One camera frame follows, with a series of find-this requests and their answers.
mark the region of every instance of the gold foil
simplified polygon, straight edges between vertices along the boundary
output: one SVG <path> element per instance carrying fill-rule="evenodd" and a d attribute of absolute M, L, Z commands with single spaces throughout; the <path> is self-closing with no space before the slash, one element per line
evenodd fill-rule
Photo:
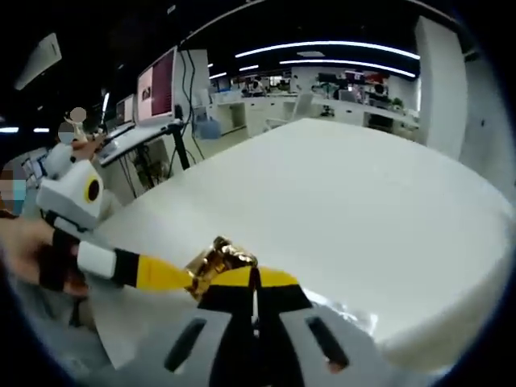
<path fill-rule="evenodd" d="M 235 246 L 229 239 L 218 236 L 208 250 L 196 256 L 185 270 L 192 276 L 192 286 L 186 288 L 200 301 L 213 279 L 220 273 L 243 266 L 257 266 L 258 260 L 250 252 Z"/>

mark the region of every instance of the white pillar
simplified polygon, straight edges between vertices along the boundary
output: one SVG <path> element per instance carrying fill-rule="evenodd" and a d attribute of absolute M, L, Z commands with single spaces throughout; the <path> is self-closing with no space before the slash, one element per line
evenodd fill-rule
<path fill-rule="evenodd" d="M 421 56 L 420 130 L 423 143 L 458 160 L 464 141 L 468 85 L 455 32 L 420 17 L 415 28 Z"/>

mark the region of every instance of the white plastic part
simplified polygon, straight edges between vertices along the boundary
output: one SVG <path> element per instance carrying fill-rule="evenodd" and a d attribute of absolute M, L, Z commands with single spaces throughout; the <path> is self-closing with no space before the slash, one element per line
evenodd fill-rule
<path fill-rule="evenodd" d="M 113 251 L 82 241 L 79 243 L 77 265 L 83 272 L 110 279 L 114 275 L 116 255 Z"/>

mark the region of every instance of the ceiling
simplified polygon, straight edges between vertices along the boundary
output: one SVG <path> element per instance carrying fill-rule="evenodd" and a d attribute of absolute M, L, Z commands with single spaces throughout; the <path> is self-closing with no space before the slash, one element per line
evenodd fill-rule
<path fill-rule="evenodd" d="M 210 62 L 214 63 L 211 73 L 238 73 L 240 67 L 257 64 L 261 69 L 278 68 L 279 60 L 301 59 L 297 56 L 301 50 L 281 50 L 238 60 L 235 54 L 303 40 L 355 40 L 416 52 L 414 26 L 419 15 L 460 31 L 446 17 L 407 0 L 318 0 L 304 6 L 294 0 L 255 3 L 251 5 L 248 0 L 42 0 L 31 3 L 27 9 L 28 5 L 16 2 L 11 8 L 16 23 L 0 26 L 3 52 L 9 58 L 0 74 L 0 115 L 6 118 L 3 125 L 20 126 L 19 138 L 35 136 L 31 133 L 33 127 L 50 127 L 55 131 L 63 113 L 75 106 L 98 113 L 102 88 L 110 92 L 108 108 L 111 107 L 134 92 L 138 74 L 162 52 L 239 7 L 243 9 L 201 29 L 184 43 L 185 48 L 207 48 Z M 452 14 L 443 6 L 437 8 Z M 10 18 L 5 13 L 2 15 L 4 19 Z M 63 59 L 26 88 L 15 90 L 13 82 L 32 49 L 51 32 L 57 35 Z M 460 36 L 463 50 L 469 50 L 469 40 L 462 32 Z M 362 60 L 418 72 L 416 60 L 377 50 L 317 48 L 317 51 L 332 59 Z"/>

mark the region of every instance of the monitor screen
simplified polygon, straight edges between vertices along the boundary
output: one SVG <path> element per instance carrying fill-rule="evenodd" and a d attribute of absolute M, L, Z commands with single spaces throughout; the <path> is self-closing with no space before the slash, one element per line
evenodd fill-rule
<path fill-rule="evenodd" d="M 130 123 L 133 121 L 133 100 L 134 94 L 116 104 L 116 125 Z"/>
<path fill-rule="evenodd" d="M 176 48 L 156 60 L 138 77 L 138 121 L 173 114 L 173 69 Z"/>

